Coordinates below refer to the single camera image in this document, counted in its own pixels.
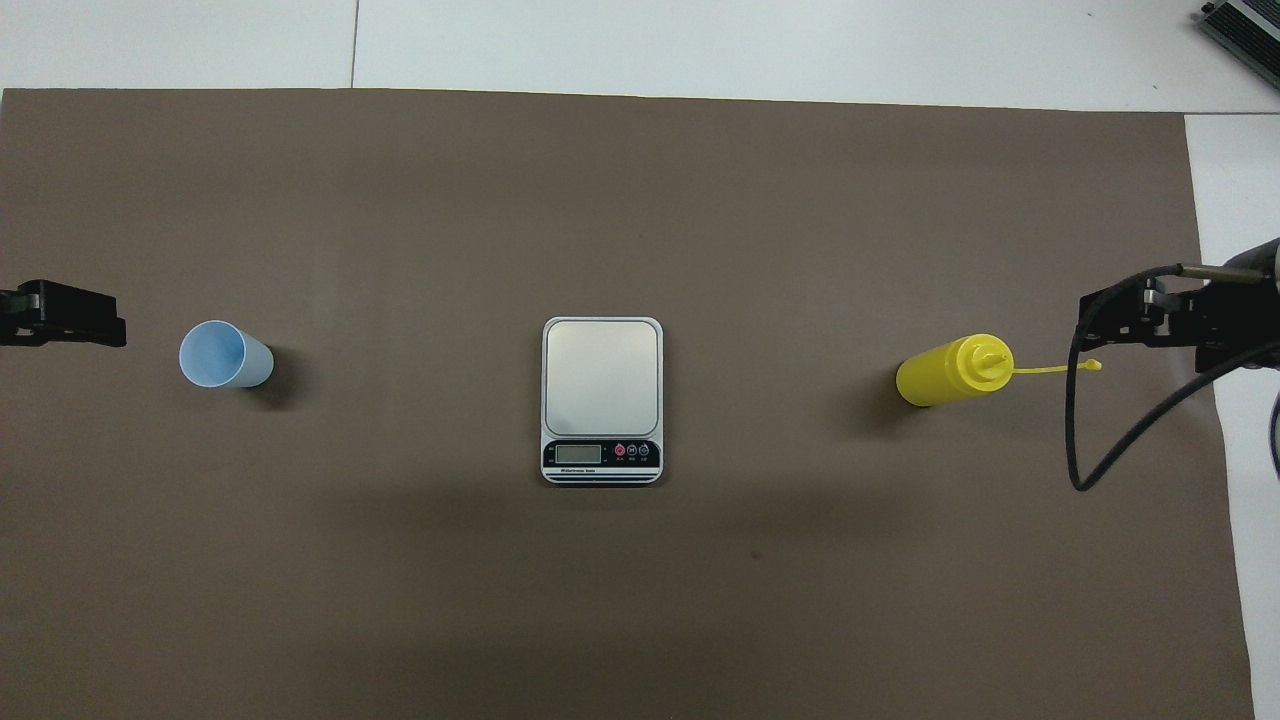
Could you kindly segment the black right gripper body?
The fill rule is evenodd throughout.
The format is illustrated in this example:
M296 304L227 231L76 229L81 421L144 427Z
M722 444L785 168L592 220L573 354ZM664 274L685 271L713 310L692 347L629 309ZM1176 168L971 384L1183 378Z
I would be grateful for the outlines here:
M1203 373L1279 338L1279 295L1275 281L1258 284L1210 283L1198 295L1206 336L1196 350L1196 372Z

